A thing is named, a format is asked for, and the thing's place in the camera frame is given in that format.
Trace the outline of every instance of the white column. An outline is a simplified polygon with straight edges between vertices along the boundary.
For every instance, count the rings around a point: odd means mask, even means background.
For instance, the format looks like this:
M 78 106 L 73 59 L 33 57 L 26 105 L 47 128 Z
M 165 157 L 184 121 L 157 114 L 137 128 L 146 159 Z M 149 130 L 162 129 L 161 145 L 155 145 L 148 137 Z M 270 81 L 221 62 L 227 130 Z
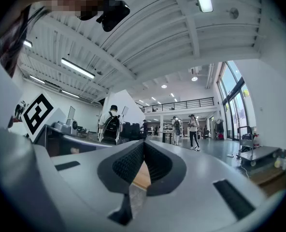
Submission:
M 160 115 L 160 131 L 163 131 L 163 115 Z

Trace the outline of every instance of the bottle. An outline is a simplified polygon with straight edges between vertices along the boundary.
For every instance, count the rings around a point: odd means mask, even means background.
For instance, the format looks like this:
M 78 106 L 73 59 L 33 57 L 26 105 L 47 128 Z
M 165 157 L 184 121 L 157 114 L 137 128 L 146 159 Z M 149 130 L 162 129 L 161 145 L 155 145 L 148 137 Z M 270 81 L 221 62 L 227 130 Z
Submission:
M 278 157 L 274 163 L 274 167 L 275 168 L 279 168 L 280 167 L 280 157 Z
M 283 161 L 283 170 L 286 170 L 286 157 L 285 157 L 285 159 L 284 159 L 284 161 Z

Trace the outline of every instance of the person holding phone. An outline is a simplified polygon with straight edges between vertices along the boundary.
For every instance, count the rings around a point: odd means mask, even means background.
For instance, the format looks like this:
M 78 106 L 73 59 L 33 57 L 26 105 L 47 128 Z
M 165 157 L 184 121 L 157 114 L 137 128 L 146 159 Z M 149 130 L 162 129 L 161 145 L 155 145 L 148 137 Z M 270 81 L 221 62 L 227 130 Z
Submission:
M 195 150 L 199 151 L 200 146 L 199 146 L 198 139 L 197 139 L 197 131 L 199 128 L 199 122 L 196 120 L 196 117 L 193 114 L 190 115 L 190 122 L 188 123 L 188 126 L 190 127 L 190 129 L 189 129 L 190 146 L 191 146 L 190 149 L 194 149 L 193 148 L 193 138 L 195 138 L 195 141 L 197 143 Z

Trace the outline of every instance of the woman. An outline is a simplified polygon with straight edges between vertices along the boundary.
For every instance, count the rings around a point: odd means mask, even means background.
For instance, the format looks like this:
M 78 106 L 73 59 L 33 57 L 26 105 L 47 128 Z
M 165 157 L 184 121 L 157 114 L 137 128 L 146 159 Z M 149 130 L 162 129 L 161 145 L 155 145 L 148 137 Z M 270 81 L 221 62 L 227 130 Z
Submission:
M 188 123 L 188 126 L 190 127 L 190 129 L 189 129 L 190 145 L 191 145 L 190 149 L 193 149 L 192 139 L 194 137 L 195 141 L 197 143 L 195 150 L 199 151 L 200 146 L 199 146 L 198 139 L 197 139 L 197 131 L 198 131 L 198 127 L 199 127 L 199 122 L 196 120 L 196 118 L 193 114 L 190 115 L 190 122 Z
M 31 4 L 41 1 L 45 7 L 29 18 Z M 0 63 L 13 77 L 20 50 L 27 35 L 27 27 L 33 21 L 51 11 L 70 12 L 72 15 L 96 15 L 104 0 L 16 0 L 0 17 Z

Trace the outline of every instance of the black slot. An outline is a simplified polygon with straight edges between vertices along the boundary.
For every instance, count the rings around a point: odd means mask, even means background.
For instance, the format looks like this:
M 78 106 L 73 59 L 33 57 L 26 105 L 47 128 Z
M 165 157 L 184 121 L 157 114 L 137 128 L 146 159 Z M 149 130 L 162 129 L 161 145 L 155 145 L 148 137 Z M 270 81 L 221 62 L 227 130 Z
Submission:
M 244 218 L 255 210 L 251 203 L 248 202 L 248 200 L 246 200 L 229 181 L 221 180 L 213 183 L 213 185 L 238 220 Z
M 63 163 L 63 164 L 59 164 L 59 165 L 55 165 L 55 168 L 57 169 L 57 171 L 61 171 L 61 170 L 65 170 L 68 168 L 73 168 L 75 166 L 80 165 L 79 162 L 77 161 L 70 161 L 67 163 Z

